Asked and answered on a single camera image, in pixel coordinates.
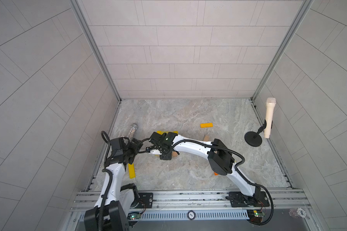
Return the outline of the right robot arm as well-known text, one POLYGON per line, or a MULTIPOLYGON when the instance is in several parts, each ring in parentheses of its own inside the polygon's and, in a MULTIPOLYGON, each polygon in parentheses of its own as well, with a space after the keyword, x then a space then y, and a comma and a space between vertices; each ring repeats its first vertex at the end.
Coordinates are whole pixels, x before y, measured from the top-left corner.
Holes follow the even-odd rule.
POLYGON ((263 208, 270 207, 269 216, 264 219, 255 214, 251 215, 249 223, 263 226, 268 224, 274 215, 274 203, 267 188, 248 179, 239 166, 245 163, 245 158, 236 151, 228 149, 222 141, 198 141, 183 137, 177 133, 169 132, 158 134, 154 132, 148 139, 151 146, 146 152, 159 154, 163 159, 173 151, 185 152, 207 159, 214 173, 228 177, 240 190, 237 193, 229 193, 226 199, 235 207, 263 208))

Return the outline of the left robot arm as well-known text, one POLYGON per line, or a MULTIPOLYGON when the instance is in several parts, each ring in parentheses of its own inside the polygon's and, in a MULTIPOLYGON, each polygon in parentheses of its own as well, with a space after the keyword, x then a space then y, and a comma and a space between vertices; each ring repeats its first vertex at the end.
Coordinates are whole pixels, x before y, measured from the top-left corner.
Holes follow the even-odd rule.
POLYGON ((108 144, 102 172, 105 180, 93 209, 86 211, 84 225, 87 231, 128 231, 130 207, 139 202, 136 186, 123 186, 122 179, 128 164, 136 156, 136 145, 127 137, 105 139, 108 144))

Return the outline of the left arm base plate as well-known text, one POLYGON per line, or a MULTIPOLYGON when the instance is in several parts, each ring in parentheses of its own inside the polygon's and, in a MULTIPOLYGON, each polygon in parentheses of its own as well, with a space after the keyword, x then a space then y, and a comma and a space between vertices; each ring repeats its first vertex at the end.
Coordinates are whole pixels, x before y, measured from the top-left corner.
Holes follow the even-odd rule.
POLYGON ((152 208, 153 196, 154 194, 149 192, 138 193, 137 204, 134 205, 132 208, 134 209, 152 208))

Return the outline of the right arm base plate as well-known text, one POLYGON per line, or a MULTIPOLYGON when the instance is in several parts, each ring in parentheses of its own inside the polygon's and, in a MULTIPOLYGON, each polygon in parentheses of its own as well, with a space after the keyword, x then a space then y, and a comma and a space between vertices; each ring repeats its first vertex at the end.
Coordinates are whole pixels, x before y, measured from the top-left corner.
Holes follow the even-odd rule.
POLYGON ((264 191, 256 192, 253 196, 246 196, 241 192, 229 192, 226 199, 230 201, 232 208, 270 206, 268 195, 264 191))

